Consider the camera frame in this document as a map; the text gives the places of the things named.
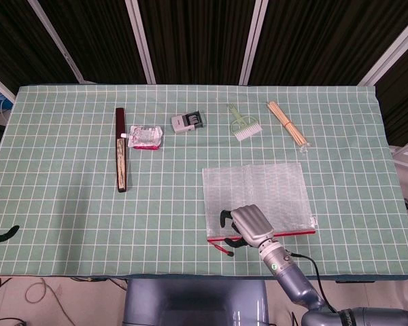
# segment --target wooden skewer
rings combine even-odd
[[[301,132],[298,130],[297,127],[291,122],[284,112],[279,108],[278,104],[271,101],[268,103],[267,107],[269,110],[272,111],[272,113],[277,117],[279,122],[284,126],[284,128],[292,135],[294,141],[298,146],[303,146],[307,144],[307,139],[301,134]]]

